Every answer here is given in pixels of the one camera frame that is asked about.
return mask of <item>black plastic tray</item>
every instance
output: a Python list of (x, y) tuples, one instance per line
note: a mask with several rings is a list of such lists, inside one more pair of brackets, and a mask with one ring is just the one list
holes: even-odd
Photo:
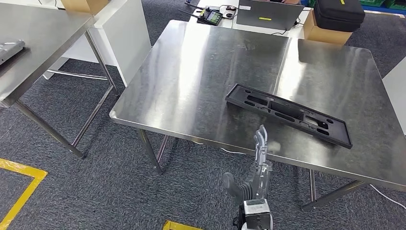
[(319, 139), (348, 149), (352, 142), (344, 121), (303, 105), (244, 85), (236, 84), (226, 101), (278, 120)]

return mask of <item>white desk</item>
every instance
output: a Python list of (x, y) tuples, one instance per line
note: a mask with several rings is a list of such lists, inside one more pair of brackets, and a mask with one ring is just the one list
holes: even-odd
[[(238, 0), (200, 0), (199, 4), (197, 6), (206, 7), (206, 6), (230, 5), (230, 6), (238, 7), (238, 2), (239, 2)], [(305, 7), (304, 11), (302, 11), (302, 13), (299, 15), (299, 19), (300, 19), (301, 23), (305, 23), (310, 9), (311, 8)], [(197, 13), (196, 11), (198, 11), (198, 10), (194, 11), (194, 15), (199, 15), (199, 13)], [(222, 19), (218, 26), (237, 29), (237, 30), (246, 30), (246, 31), (251, 31), (251, 32), (263, 33), (263, 34), (283, 33), (283, 30), (275, 30), (275, 29), (269, 29), (269, 28), (263, 28), (263, 27), (237, 24), (237, 17), (238, 17), (238, 11), (237, 11), (237, 16), (234, 17), (233, 20)], [(189, 22), (197, 22), (197, 19), (194, 17), (191, 17)], [(293, 27), (289, 31), (286, 31), (286, 33), (283, 34), (282, 36), (304, 39), (303, 26), (298, 24), (297, 26)]]

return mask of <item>yellow floor tape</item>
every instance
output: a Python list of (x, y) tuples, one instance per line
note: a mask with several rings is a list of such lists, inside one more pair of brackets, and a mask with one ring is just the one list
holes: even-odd
[(187, 226), (184, 224), (178, 224), (178, 223), (167, 220), (165, 222), (164, 228), (162, 230), (202, 230), (202, 229), (194, 228), (194, 227)]
[(1, 158), (0, 158), (0, 168), (7, 169), (16, 173), (21, 173), (26, 176), (34, 178), (31, 184), (25, 189), (21, 197), (18, 198), (17, 202), (13, 205), (13, 207), (4, 217), (3, 221), (0, 223), (0, 230), (6, 230), (7, 227), (10, 225), (11, 221), (15, 218), (15, 216), (23, 207), (25, 202), (28, 200), (28, 198), (30, 198), (31, 194), (34, 192), (39, 183), (45, 178), (45, 176), (48, 173), (40, 169), (36, 169), (30, 166), (15, 163)]

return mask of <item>cardboard box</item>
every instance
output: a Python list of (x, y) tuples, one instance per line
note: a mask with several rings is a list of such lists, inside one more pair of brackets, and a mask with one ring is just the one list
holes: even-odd
[(306, 40), (326, 42), (337, 45), (344, 45), (351, 36), (352, 32), (343, 32), (335, 30), (326, 30), (319, 28), (316, 23), (315, 13), (309, 12), (303, 25), (304, 37)]
[(96, 15), (109, 3), (109, 0), (61, 0), (61, 2), (67, 11)]

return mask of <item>white cabinet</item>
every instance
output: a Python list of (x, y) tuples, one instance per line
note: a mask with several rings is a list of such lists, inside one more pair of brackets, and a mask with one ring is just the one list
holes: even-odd
[[(40, 1), (42, 5), (38, 0), (0, 0), (4, 3), (56, 9), (55, 0)], [(56, 5), (63, 7), (60, 0), (56, 0)], [(151, 49), (141, 0), (111, 0), (95, 15), (95, 19), (96, 23), (89, 32), (96, 47), (107, 65), (118, 68), (124, 85), (127, 86)], [(62, 57), (65, 57), (65, 60), (73, 58), (97, 62), (85, 36)]]
[(406, 135), (406, 57), (382, 81), (403, 133)]

